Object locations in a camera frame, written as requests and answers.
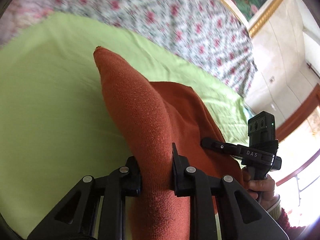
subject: wooden trim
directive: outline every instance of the wooden trim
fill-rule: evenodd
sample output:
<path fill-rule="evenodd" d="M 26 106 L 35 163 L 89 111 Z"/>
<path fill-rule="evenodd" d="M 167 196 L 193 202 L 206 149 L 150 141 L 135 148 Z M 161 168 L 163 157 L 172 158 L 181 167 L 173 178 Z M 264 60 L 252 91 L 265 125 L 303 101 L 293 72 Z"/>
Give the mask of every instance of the wooden trim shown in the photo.
<path fill-rule="evenodd" d="M 298 128 L 307 117 L 320 105 L 320 85 L 317 84 L 308 98 L 278 129 L 276 129 L 276 138 L 281 142 L 290 133 Z"/>
<path fill-rule="evenodd" d="M 255 24 L 250 28 L 249 35 L 253 38 L 258 31 L 263 27 L 263 25 L 270 19 L 273 13 L 278 9 L 279 5 L 283 0 L 273 0 L 267 9 L 263 12 L 260 18 L 255 22 Z"/>
<path fill-rule="evenodd" d="M 297 176 L 301 171 L 303 171 L 306 167 L 308 167 L 316 158 L 320 155 L 320 149 L 309 159 L 307 160 L 300 168 L 296 169 L 294 172 L 289 174 L 288 176 L 284 177 L 283 179 L 279 180 L 276 185 L 280 186 L 281 184 L 285 183 L 289 179 Z"/>

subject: green cloth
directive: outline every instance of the green cloth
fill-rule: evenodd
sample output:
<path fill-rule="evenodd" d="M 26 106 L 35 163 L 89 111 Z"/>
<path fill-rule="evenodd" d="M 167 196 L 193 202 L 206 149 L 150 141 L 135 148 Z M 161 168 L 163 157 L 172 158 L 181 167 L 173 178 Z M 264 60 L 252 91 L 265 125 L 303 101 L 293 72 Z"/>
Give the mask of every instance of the green cloth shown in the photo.
<path fill-rule="evenodd" d="M 103 102 L 97 46 L 150 81 L 192 87 L 226 141 L 248 143 L 243 100 L 216 78 L 136 33 L 56 13 L 0 51 L 0 212 L 24 238 L 83 176 L 131 155 Z"/>

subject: floral bedspread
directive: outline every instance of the floral bedspread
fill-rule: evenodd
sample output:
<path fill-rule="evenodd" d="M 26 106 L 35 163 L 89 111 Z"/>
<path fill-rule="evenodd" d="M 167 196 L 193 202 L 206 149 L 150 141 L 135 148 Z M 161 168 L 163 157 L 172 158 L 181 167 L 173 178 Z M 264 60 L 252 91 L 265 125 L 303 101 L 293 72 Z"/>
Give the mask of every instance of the floral bedspread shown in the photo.
<path fill-rule="evenodd" d="M 218 0 L 13 0 L 0 19 L 0 45 L 53 11 L 135 31 L 242 97 L 256 72 L 245 26 Z"/>

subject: orange knit fabric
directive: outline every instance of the orange knit fabric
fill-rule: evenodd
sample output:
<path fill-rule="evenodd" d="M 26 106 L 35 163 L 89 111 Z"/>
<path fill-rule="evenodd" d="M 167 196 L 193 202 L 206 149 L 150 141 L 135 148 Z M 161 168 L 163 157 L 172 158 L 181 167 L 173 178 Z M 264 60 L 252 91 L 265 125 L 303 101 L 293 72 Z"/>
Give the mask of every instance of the orange knit fabric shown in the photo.
<path fill-rule="evenodd" d="M 218 178 L 230 174 L 243 184 L 238 163 L 229 155 L 201 148 L 203 137 L 224 139 L 192 88 L 149 82 L 121 56 L 102 47 L 93 55 L 108 112 L 141 171 L 141 196 L 130 214 L 133 239 L 189 239 L 189 198 L 177 198 L 169 189 L 172 142 L 190 165 Z"/>

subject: gold picture frame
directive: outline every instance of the gold picture frame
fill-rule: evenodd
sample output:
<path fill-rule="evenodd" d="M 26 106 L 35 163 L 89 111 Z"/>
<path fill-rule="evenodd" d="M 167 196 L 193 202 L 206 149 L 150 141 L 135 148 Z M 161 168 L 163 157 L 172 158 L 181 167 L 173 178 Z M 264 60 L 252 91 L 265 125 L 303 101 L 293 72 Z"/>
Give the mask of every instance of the gold picture frame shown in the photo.
<path fill-rule="evenodd" d="M 270 19 L 273 13 L 277 10 L 283 0 L 268 0 L 263 7 L 260 8 L 260 13 L 257 19 L 248 22 L 240 10 L 231 0 L 220 0 L 233 14 L 248 28 L 251 38 L 263 27 L 263 25 Z"/>

